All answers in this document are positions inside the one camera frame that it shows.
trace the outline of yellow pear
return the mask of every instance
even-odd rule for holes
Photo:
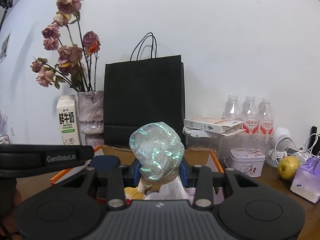
[[[282,179],[290,180],[294,178],[297,169],[300,166],[299,159],[294,156],[284,157],[278,166],[278,173],[282,177]]]

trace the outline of vase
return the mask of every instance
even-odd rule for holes
[[[78,110],[79,131],[85,134],[86,145],[103,145],[103,91],[79,92]]]

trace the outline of plastic bottle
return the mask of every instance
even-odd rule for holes
[[[228,95],[228,101],[224,107],[222,119],[240,120],[240,108],[238,106],[238,96]]]
[[[271,134],[273,131],[275,118],[273,117],[270,99],[262,98],[256,118],[259,119],[259,133]]]
[[[241,121],[244,121],[243,129],[246,133],[258,133],[259,129],[259,119],[256,117],[258,111],[254,101],[255,97],[246,96],[242,105]]]

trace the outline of black paper bag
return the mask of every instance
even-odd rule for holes
[[[165,122],[184,143],[184,119],[184,70],[181,55],[106,64],[106,145],[128,147],[130,135],[151,122]]]

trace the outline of iridescent plastic wrap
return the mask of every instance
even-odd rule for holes
[[[165,184],[179,174],[184,145],[166,123],[149,123],[130,136],[130,148],[140,161],[142,183],[146,187]]]

